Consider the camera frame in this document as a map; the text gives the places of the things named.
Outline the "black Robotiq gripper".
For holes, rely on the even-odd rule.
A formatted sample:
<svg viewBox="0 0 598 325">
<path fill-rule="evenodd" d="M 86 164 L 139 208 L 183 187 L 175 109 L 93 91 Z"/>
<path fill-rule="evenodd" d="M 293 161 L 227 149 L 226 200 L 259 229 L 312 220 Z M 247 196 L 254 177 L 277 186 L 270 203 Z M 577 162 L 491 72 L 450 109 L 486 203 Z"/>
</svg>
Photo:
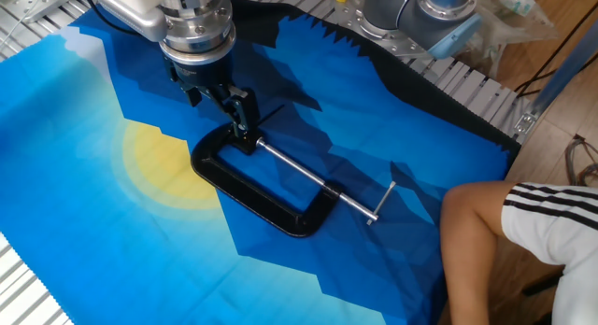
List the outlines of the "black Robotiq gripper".
<svg viewBox="0 0 598 325">
<path fill-rule="evenodd" d="M 204 97 L 211 100 L 231 120 L 236 137 L 243 137 L 257 127 L 261 115 L 255 93 L 234 85 L 231 51 L 217 60 L 206 59 L 205 53 L 184 53 L 170 48 L 162 51 L 169 78 L 185 92 L 192 107 Z"/>
</svg>

